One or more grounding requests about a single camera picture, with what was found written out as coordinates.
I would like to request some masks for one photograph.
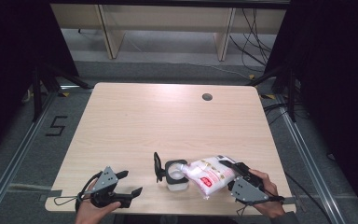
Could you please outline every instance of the gray floor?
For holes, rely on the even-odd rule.
[[[210,84],[220,83],[227,85],[243,85],[249,80],[249,75],[260,76],[260,72],[249,70],[243,66],[252,66],[254,69],[263,69],[260,63],[250,57],[243,57],[230,42],[227,57],[224,62],[217,60],[213,34],[181,33],[181,32],[127,32],[116,59],[107,58],[106,49],[100,31],[62,30],[80,76],[89,83],[98,81],[147,81],[159,77],[161,82],[169,81],[170,74],[183,73],[176,81],[183,83],[202,82],[208,79]],[[233,35],[234,40],[243,45],[244,35]],[[267,46],[274,44],[274,35],[261,35],[260,39]],[[263,60],[258,48],[247,49],[259,60]],[[191,74],[203,78],[202,81],[192,79]],[[269,87],[273,80],[259,85],[260,94],[269,94]],[[72,85],[61,80],[62,85]],[[32,146],[21,162],[21,166],[13,181],[0,202],[0,223],[70,223],[75,214],[50,213],[44,208],[44,198],[52,186],[58,173],[63,157],[66,153],[76,125],[81,118],[90,91],[72,91],[68,97],[57,97],[48,111],[45,119],[33,140]],[[271,99],[261,100],[263,106],[277,102]],[[46,133],[55,132],[49,125],[55,116],[70,115],[61,120],[65,125],[65,132],[60,138],[48,138]],[[313,159],[317,164],[328,189],[332,192],[342,213],[345,223],[358,223],[358,200],[351,186],[339,167],[325,156],[328,148],[313,126],[311,119],[301,106],[296,107],[297,123]],[[13,119],[12,125],[0,144],[0,178],[16,152],[21,140],[26,135],[32,122],[33,103],[25,103]],[[271,111],[267,115],[271,122],[270,129],[280,154],[284,170],[298,181],[307,192],[321,206],[323,202],[318,190],[310,178],[309,171],[304,165],[293,137],[287,129],[282,111]],[[289,186],[298,198],[297,216],[301,223],[327,223],[319,208],[290,179]],[[103,223],[112,223],[113,215],[103,220]],[[269,223],[263,217],[235,217],[239,223]]]

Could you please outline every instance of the human hand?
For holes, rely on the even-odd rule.
[[[94,180],[88,190],[92,190],[97,180]],[[75,224],[97,224],[103,217],[121,206],[120,202],[110,203],[105,207],[99,208],[91,203],[90,196],[86,194],[81,202],[76,215]]]
[[[278,195],[277,186],[269,180],[269,175],[258,170],[249,169],[249,172],[253,175],[257,175],[263,180],[264,189],[268,196]],[[254,208],[257,209],[261,214],[269,218],[275,218],[282,216],[285,212],[281,202],[266,202],[258,203],[254,205]]]

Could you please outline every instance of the wooden table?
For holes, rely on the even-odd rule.
[[[211,94],[206,101],[202,95]],[[153,153],[162,164],[189,162],[216,155],[243,161],[269,173],[280,194],[291,197],[269,126],[253,87],[99,83],[95,86],[52,190],[77,195],[105,166],[129,175],[115,192],[143,187],[126,214],[236,216],[243,207],[227,188],[203,199],[196,185],[169,191],[165,178],[156,183]],[[48,198],[49,211],[75,211],[75,202],[61,206]],[[294,204],[284,206],[296,211]],[[245,215],[259,215],[253,208]]]

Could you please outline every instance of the table hole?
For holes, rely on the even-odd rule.
[[[202,95],[202,99],[204,99],[204,101],[211,101],[212,100],[212,95],[210,93],[204,93]]]

